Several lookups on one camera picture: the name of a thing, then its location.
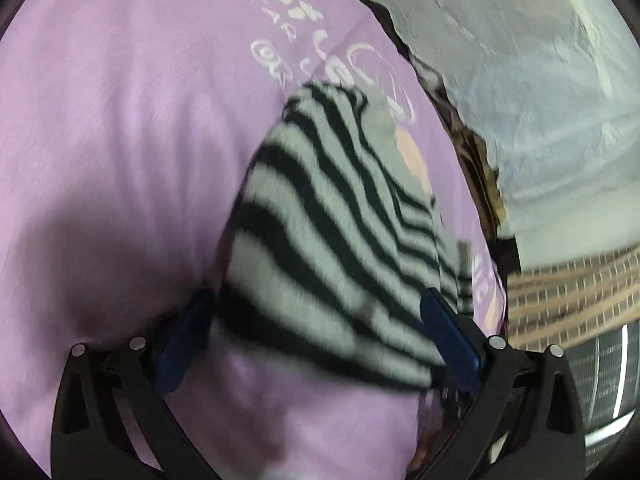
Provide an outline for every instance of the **white strip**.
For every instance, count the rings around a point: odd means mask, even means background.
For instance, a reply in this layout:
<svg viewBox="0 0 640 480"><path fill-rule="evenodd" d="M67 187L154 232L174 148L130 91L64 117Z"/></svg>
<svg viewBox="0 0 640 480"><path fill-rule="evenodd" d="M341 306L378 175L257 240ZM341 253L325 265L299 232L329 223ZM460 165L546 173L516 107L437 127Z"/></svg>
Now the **white strip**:
<svg viewBox="0 0 640 480"><path fill-rule="evenodd" d="M620 431L624 430L627 427L629 421L631 420L631 417L634 416L634 413L635 410L633 410L631 413L627 413L625 416L621 416L618 420L614 420L611 424L604 426L604 428L600 428L599 430L588 434L584 437L584 445L586 447L590 447L594 444L602 442L610 436L614 436L615 434L620 433Z"/></svg>
<svg viewBox="0 0 640 480"><path fill-rule="evenodd" d="M616 405L613 408L613 418L618 418L620 414L620 406L622 405L622 395L625 393L626 378L626 355L629 345L628 326L622 327L622 362L620 363L620 380L618 381L618 396L616 397Z"/></svg>

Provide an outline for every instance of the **round bolt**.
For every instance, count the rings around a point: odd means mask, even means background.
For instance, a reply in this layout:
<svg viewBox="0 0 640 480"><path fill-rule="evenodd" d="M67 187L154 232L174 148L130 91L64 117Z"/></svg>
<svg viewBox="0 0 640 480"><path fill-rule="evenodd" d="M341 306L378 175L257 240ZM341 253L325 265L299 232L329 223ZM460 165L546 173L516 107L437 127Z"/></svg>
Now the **round bolt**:
<svg viewBox="0 0 640 480"><path fill-rule="evenodd" d="M560 345L551 345L549 351L554 357L562 357L564 355L564 349Z"/></svg>
<svg viewBox="0 0 640 480"><path fill-rule="evenodd" d="M138 336L129 341L129 348L132 350L142 350L146 345L146 339L142 336Z"/></svg>
<svg viewBox="0 0 640 480"><path fill-rule="evenodd" d="M71 349L71 355L73 357L80 357L82 354L84 354L84 345L82 343L77 344Z"/></svg>
<svg viewBox="0 0 640 480"><path fill-rule="evenodd" d="M489 346L495 350L504 350L507 348L507 342L499 335L492 335L489 338Z"/></svg>

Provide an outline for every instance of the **striped fabric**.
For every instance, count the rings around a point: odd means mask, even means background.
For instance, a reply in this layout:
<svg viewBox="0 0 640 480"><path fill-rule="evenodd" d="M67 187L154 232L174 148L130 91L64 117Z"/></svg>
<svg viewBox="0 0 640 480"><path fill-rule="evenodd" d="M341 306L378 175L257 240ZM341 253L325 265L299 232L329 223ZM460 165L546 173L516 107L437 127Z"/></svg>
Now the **striped fabric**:
<svg viewBox="0 0 640 480"><path fill-rule="evenodd" d="M576 346L640 318L640 246L508 278L509 343Z"/></svg>
<svg viewBox="0 0 640 480"><path fill-rule="evenodd" d="M231 220L220 315L242 339L394 388L438 383L419 301L472 313L470 247L408 171L377 93L314 82L258 150Z"/></svg>

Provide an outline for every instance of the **tan striped textile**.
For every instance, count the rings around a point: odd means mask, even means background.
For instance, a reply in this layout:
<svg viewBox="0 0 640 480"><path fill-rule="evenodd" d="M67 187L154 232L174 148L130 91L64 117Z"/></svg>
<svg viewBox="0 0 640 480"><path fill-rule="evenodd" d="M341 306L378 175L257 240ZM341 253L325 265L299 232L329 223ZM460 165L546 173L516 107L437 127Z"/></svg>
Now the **tan striped textile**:
<svg viewBox="0 0 640 480"><path fill-rule="evenodd" d="M640 245L508 277L509 343L576 346L640 318Z"/></svg>

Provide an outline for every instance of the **black and white striped cloth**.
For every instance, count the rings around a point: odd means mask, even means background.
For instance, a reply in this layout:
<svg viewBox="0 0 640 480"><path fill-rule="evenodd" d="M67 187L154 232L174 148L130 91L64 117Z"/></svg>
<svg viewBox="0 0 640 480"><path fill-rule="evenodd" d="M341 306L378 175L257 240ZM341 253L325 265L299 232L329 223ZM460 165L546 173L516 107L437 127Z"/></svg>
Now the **black and white striped cloth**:
<svg viewBox="0 0 640 480"><path fill-rule="evenodd" d="M472 257L408 171L382 95L303 86L255 155L230 220L220 318L333 374L423 390L443 361L419 302L471 314Z"/></svg>

